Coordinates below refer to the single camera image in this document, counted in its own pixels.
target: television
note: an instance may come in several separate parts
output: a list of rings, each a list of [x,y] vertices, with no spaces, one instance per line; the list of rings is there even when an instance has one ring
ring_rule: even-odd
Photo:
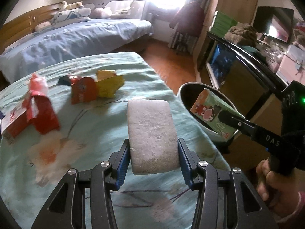
[[[293,9],[257,7],[253,27],[259,33],[288,42],[292,33]]]

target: gray foam block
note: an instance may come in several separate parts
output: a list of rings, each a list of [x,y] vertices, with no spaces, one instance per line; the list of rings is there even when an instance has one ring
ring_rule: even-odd
[[[135,175],[179,168],[177,133],[167,101],[129,100],[127,119]]]

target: cartoon packaging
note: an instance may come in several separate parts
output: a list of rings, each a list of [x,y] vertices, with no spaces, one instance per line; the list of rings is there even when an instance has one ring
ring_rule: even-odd
[[[222,110],[229,111],[234,115],[244,118],[242,114],[225,103],[209,89],[204,89],[200,93],[195,104],[191,108],[191,112],[194,115],[222,136],[225,141],[228,141],[233,136],[236,129],[219,121],[218,114]]]

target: blue gripper pad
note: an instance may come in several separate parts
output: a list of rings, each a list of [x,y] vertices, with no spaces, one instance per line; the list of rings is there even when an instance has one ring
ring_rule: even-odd
[[[113,165],[113,167],[116,168],[116,181],[114,186],[117,188],[117,190],[119,190],[124,183],[129,162],[130,162],[129,140],[126,139]]]
[[[178,150],[180,168],[184,182],[191,190],[196,190],[194,183],[194,172],[196,172],[196,164],[183,139],[178,139]]]

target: flower pattern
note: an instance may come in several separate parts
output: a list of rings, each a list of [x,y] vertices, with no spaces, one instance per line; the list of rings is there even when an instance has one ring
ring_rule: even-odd
[[[86,148],[85,144],[62,137],[56,130],[42,135],[38,144],[28,150],[30,162],[36,168],[36,182],[44,187],[57,183]]]
[[[157,222],[164,222],[173,217],[174,207],[169,199],[157,200],[152,207],[152,217]]]

